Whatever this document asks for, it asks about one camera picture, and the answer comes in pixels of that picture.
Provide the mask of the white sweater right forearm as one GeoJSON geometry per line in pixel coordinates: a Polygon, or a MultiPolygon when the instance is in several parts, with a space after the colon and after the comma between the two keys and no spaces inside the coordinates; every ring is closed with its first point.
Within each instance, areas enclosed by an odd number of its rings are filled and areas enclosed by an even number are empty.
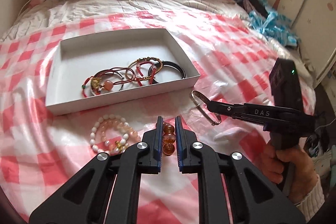
{"type": "Polygon", "coordinates": [[[324,202],[325,197],[323,195],[321,179],[320,176],[317,175],[317,183],[313,189],[301,202],[296,203],[295,206],[305,216],[306,223],[308,223],[319,211],[324,202]]]}

